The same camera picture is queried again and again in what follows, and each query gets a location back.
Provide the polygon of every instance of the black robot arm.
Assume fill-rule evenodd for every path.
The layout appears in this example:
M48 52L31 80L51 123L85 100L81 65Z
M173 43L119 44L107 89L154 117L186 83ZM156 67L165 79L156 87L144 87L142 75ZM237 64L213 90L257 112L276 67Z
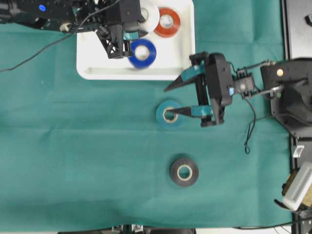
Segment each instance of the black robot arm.
M130 41L146 34L140 22L139 0L0 0L0 23L64 33L96 31L110 59L132 56Z

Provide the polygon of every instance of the green tablecloth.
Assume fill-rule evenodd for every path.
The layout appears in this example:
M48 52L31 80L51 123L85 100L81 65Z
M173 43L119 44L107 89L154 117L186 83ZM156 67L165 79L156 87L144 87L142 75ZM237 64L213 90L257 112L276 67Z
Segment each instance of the green tablecloth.
M236 67L283 59L279 0L194 0L197 51L222 52ZM4 68L63 35L0 27ZM261 76L255 70L256 83ZM287 132L258 122L235 97L225 124L201 129L186 119L176 131L156 123L173 98L196 104L193 86L164 93L163 81L87 81L76 71L75 38L23 67L0 74L0 231L73 231L122 223L169 227L272 225L290 221L278 208L289 171ZM252 100L259 117L270 112ZM173 160L185 154L198 182L177 187Z

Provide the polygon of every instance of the black cable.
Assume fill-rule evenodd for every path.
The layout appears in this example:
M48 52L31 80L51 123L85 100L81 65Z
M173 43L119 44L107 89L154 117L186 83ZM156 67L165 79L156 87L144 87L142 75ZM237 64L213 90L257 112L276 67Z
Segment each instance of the black cable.
M281 234L281 233L279 233L279 232L276 230L276 227L274 227L273 229L274 229L274 231L275 231L277 234Z
M299 219L299 220L288 222L288 223L281 223L281 224L278 224L278 225L272 225L272 226L266 226L266 227L256 227L256 228L234 227L234 228L235 229L240 229L240 230L260 230L260 229L276 228L276 227L279 227L279 226L292 225L292 224L300 223L302 221L311 220L311 219L312 219L312 217L303 218L303 219Z
M282 229L284 229L285 231L287 231L289 234L292 234L290 231L288 231L286 228L284 228L283 226L281 226Z
M245 101L248 103L248 105L250 106L251 110L253 111L253 121L251 122L251 123L253 123L253 125L252 125L252 127L251 127L251 124L248 125L247 137L246 137L246 141L244 142L245 153L249 154L250 153L250 148L248 146L248 142L249 142L249 140L250 140L250 138L251 138L251 136L253 134L255 123L257 121L257 115L255 113L253 105L247 99L245 99Z
M1 72L12 71L12 70L14 70L14 69L16 69L16 68L22 66L23 64L27 63L28 61L34 59L36 56L38 56L39 54L41 54L43 51L45 51L45 50L48 49L49 47L54 46L54 45L56 45L56 44L58 44L58 43L60 43L60 42L62 42L62 41L64 41L64 40L66 40L66 39L69 39L72 35L74 35L75 33L77 33L77 31L79 30L79 28L81 28L81 27L84 25L84 23L85 23L90 17L93 17L93 16L95 16L95 15L97 15L97 14L99 14L99 13L101 13L101 12L103 12L103 11L109 9L109 8L111 8L112 6L114 6L115 4L117 4L119 1L120 1L120 0L116 0L116 1L115 1L114 3L112 3L111 5L106 6L106 7L103 7L103 8L101 8L100 10L95 11L95 12L89 14L89 15L81 22L81 24L80 24L79 26L77 26L77 27L74 29L74 31L71 32L69 35L67 35L67 36L65 36L65 37L63 37L63 38L61 38L61 39L59 39L59 40L56 40L56 41L54 41L54 42L52 42L52 43L50 43L50 44L48 44L48 45L46 45L46 46L44 46L44 47L43 47L42 49L40 49L37 53L35 53L35 54L32 55L31 57L29 57L28 59L24 60L23 62L20 62L19 64L15 65L15 66L13 66L13 67L11 67L11 68L6 68L6 69L0 70L0 73L1 73Z
M292 115L292 114L278 114L278 115L274 115L274 116L266 116L266 117L262 117L262 118L257 118L256 120L252 120L249 122L248 124L248 130L247 130L247 137L246 137L246 141L244 142L244 146L245 146L245 153L246 154L249 154L250 153L250 148L248 146L248 142L252 136L252 133L253 133L253 130L254 130L254 126L255 126L255 123L258 122L258 121L261 121L261 120L265 120L265 119L271 119L271 118L276 118L276 117L283 117L283 116L288 116L288 117L292 117L294 119L296 119L297 121L299 121L300 123L304 124L304 125L308 125L308 126L312 126L312 123L308 123L308 122L305 122L301 119L299 119L298 117ZM294 136L290 131L288 131L288 133L290 135L292 135L294 138L297 138L297 136Z

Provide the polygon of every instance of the teal tape roll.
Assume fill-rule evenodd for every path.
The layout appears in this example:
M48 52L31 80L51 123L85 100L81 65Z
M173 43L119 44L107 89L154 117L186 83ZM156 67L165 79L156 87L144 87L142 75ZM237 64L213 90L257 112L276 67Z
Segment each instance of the teal tape roll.
M156 120L158 124L165 129L177 128L182 123L182 116L175 114L173 118L167 119L165 113L167 110L181 108L181 104L174 100L167 100L161 103L156 110Z

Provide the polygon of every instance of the white tray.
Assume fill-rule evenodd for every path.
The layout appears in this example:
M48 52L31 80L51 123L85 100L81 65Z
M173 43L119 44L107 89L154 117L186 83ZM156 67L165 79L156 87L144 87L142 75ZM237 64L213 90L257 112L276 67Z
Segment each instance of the white tray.
M194 4L192 0L150 0L158 7L174 9L181 27L171 38L154 32L145 36L157 49L157 58L147 69L136 69L127 58L108 59L94 32L77 35L77 71L85 79L174 80L191 66L189 55L195 53Z

